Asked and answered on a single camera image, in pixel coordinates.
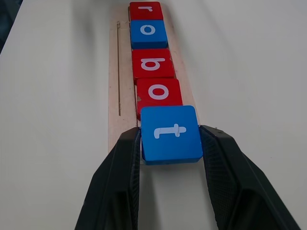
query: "wooden board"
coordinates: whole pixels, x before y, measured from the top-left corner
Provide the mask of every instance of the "wooden board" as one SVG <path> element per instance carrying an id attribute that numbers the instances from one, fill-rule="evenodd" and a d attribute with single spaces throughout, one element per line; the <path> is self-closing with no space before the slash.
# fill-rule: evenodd
<path id="1" fill-rule="evenodd" d="M 119 4 L 114 6 L 111 11 L 108 104 L 109 152 L 121 133 L 141 125 L 136 118 L 136 87 L 133 84 L 132 74 L 128 6 L 128 4 Z M 176 78 L 180 82 L 182 102 L 184 105 L 193 105 L 196 108 L 170 13 L 165 5 L 162 5 L 162 11 Z"/>

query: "letter block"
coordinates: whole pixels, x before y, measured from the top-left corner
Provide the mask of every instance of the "letter block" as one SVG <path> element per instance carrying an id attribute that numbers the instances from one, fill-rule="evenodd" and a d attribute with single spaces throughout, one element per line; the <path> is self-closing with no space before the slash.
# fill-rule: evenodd
<path id="1" fill-rule="evenodd" d="M 163 20 L 161 5 L 157 1 L 131 2 L 130 20 Z"/>
<path id="2" fill-rule="evenodd" d="M 162 20 L 131 21 L 132 49 L 158 49 L 167 47 L 167 36 Z"/>
<path id="3" fill-rule="evenodd" d="M 137 81 L 137 118 L 141 109 L 148 106 L 182 105 L 177 79 L 140 79 Z"/>
<path id="4" fill-rule="evenodd" d="M 202 157 L 193 106 L 145 107 L 141 119 L 145 164 L 193 163 Z"/>
<path id="5" fill-rule="evenodd" d="M 168 49 L 135 49 L 132 51 L 134 83 L 144 78 L 174 78 L 175 71 Z"/>

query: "blue letter block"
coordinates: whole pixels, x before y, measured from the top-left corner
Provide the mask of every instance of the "blue letter block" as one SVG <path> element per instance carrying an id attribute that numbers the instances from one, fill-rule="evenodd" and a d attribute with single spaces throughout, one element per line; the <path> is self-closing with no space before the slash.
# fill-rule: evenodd
<path id="1" fill-rule="evenodd" d="M 167 47 L 163 20 L 131 21 L 132 49 L 156 49 Z"/>
<path id="2" fill-rule="evenodd" d="M 141 121 L 142 156 L 147 165 L 192 163 L 202 157 L 193 106 L 145 107 Z"/>

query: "table surface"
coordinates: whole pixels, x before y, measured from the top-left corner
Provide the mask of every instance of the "table surface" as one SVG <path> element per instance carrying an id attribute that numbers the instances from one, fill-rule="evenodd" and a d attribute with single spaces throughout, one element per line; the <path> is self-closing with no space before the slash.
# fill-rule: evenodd
<path id="1" fill-rule="evenodd" d="M 73 229 L 107 155 L 109 6 L 24 0 L 0 56 L 0 223 Z M 165 0 L 201 124 L 307 228 L 307 2 Z M 203 163 L 141 168 L 140 230 L 217 229 Z"/>

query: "red block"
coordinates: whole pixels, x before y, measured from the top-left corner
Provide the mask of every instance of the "red block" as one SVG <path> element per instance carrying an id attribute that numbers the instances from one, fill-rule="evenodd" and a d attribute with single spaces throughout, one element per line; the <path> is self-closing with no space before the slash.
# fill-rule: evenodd
<path id="1" fill-rule="evenodd" d="M 137 118 L 141 109 L 149 106 L 182 105 L 177 79 L 140 79 L 137 81 Z"/>
<path id="2" fill-rule="evenodd" d="M 174 78 L 175 71 L 168 49 L 135 49 L 132 51 L 134 83 L 144 78 Z"/>
<path id="3" fill-rule="evenodd" d="M 157 1 L 130 2 L 130 20 L 163 20 L 161 5 Z"/>

